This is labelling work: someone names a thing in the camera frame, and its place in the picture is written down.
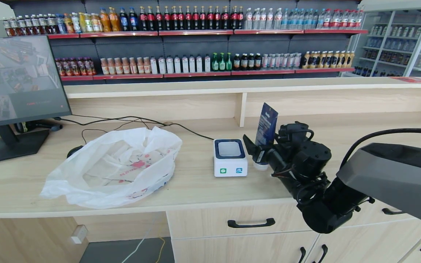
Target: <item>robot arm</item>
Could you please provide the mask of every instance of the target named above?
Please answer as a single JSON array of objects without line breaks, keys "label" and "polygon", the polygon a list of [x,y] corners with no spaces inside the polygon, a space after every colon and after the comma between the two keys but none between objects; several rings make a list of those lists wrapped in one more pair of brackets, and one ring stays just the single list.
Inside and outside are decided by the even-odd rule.
[{"label": "robot arm", "polygon": [[255,145],[246,135],[243,141],[253,161],[268,163],[272,176],[297,200],[307,225],[318,233],[331,233],[360,211],[361,203],[373,203],[374,198],[421,219],[421,148],[372,143],[349,159],[361,142],[391,133],[421,129],[384,130],[359,139],[332,183],[322,172],[331,151],[311,141],[314,132],[304,123],[282,125],[274,145]]}]

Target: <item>computer monitor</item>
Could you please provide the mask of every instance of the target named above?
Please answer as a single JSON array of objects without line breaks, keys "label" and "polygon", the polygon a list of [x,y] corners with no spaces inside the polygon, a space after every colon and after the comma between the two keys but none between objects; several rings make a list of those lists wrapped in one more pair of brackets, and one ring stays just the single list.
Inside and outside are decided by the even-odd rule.
[{"label": "computer monitor", "polygon": [[0,161],[38,152],[48,130],[15,135],[12,123],[71,115],[48,38],[0,38]]}]

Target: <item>wall outlet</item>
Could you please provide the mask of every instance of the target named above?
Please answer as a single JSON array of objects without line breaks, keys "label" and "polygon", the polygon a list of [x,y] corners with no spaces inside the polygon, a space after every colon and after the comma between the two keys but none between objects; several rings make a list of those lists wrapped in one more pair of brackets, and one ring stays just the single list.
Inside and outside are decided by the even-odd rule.
[{"label": "wall outlet", "polygon": [[84,225],[79,225],[76,227],[74,233],[72,233],[71,239],[76,244],[82,244],[84,238],[87,236],[87,228]]}]

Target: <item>green bottle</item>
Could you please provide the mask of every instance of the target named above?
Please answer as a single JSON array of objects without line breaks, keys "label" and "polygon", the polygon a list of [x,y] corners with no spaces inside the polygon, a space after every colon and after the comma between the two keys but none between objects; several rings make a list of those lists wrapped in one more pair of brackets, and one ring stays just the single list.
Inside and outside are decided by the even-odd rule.
[{"label": "green bottle", "polygon": [[227,53],[227,63],[225,65],[225,70],[227,71],[232,70],[232,58],[230,57],[231,55],[231,53]]},{"label": "green bottle", "polygon": [[217,53],[214,53],[212,57],[212,70],[219,71],[219,61],[217,60]]},{"label": "green bottle", "polygon": [[220,71],[225,71],[225,58],[224,58],[224,53],[220,53],[219,70]]}]

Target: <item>floor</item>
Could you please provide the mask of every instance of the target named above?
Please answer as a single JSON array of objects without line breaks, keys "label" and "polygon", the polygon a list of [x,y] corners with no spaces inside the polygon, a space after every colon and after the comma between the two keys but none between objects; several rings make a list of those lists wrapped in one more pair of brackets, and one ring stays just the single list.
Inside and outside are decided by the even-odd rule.
[{"label": "floor", "polygon": [[[169,237],[164,238],[165,246],[162,256],[159,258],[162,240],[159,238],[149,238],[142,242],[141,246],[125,263],[174,263],[172,243]],[[110,241],[89,243],[84,255],[79,263],[122,263],[122,261],[136,249],[137,240]]]}]

